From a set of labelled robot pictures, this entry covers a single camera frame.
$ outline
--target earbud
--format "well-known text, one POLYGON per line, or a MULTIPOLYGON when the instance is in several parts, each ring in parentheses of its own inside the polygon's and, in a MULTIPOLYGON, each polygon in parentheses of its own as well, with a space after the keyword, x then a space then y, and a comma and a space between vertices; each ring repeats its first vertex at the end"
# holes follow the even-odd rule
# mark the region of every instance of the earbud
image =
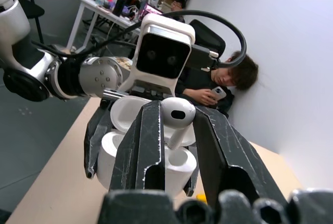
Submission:
POLYGON ((164 125, 176 129, 167 143, 171 150, 177 149, 196 115, 196 108, 188 100, 169 97, 162 101, 162 117, 164 125))

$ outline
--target person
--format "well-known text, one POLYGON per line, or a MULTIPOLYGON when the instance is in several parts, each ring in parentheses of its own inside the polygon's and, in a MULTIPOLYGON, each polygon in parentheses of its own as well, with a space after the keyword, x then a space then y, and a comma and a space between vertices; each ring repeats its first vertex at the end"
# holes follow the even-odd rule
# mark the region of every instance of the person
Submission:
MULTIPOLYGON (((240 52, 234 52, 227 62, 234 60, 239 55, 240 52)), ((246 55, 244 60, 233 68, 219 68, 211 72, 184 68, 175 93, 176 96, 189 100, 195 106, 215 108, 227 115, 234 100, 234 95, 227 87, 235 86, 236 89, 244 91, 254 85, 257 78, 258 65, 246 55), (219 101, 211 92, 217 86, 220 86, 227 95, 219 101)))
MULTIPOLYGON (((171 11, 180 11, 182 9, 185 9, 185 7, 186 7, 186 0, 173 0, 171 3, 171 11)), ((185 22, 183 16, 176 16, 173 17, 173 19, 179 22, 185 22)))

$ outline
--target black jacket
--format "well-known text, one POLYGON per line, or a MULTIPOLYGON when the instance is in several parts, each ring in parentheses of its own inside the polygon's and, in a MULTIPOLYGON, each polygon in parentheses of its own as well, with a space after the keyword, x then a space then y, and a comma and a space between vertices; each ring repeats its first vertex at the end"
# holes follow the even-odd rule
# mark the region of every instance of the black jacket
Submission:
MULTIPOLYGON (((193 98, 186 96, 183 94, 183 91, 185 89, 192 89, 192 90, 200 90, 200 89, 213 89, 217 87, 215 82, 211 79, 211 72, 205 72, 202 70, 196 70, 196 69, 190 69, 190 68, 184 68, 176 89, 175 93, 177 97, 182 97, 187 100, 189 100, 191 103, 193 103, 195 106, 202 106, 198 102, 196 102, 193 98)), ((227 96, 221 100, 218 101, 216 105, 210 106, 210 108, 216 108, 219 112, 225 114, 227 116, 227 112, 230 109, 233 100, 234 95, 231 93, 231 91, 224 86, 220 86, 224 92, 227 94, 227 96)))

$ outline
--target chair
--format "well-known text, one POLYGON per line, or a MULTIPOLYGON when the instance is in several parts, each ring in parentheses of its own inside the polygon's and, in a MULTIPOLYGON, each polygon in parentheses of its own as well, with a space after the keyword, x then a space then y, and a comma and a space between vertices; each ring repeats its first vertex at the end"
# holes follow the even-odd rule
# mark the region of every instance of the chair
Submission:
POLYGON ((41 43, 44 43, 39 17, 45 14, 45 10, 35 3, 35 0, 18 0, 28 19, 35 19, 37 32, 41 43))
POLYGON ((209 48, 211 51, 217 52, 219 56, 223 54, 225 50, 225 41, 219 35, 196 19, 191 21, 190 25, 196 31, 195 44, 209 48))

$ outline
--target camera lens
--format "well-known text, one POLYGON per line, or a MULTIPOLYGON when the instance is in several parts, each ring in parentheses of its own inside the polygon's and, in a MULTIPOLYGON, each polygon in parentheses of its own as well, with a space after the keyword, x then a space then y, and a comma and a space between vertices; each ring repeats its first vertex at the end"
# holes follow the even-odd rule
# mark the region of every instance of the camera lens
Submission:
POLYGON ((149 60, 153 61, 156 58, 156 52, 155 51, 148 51, 147 57, 149 60))
POLYGON ((166 61, 169 65, 175 65, 177 63, 177 57, 169 56, 166 61))

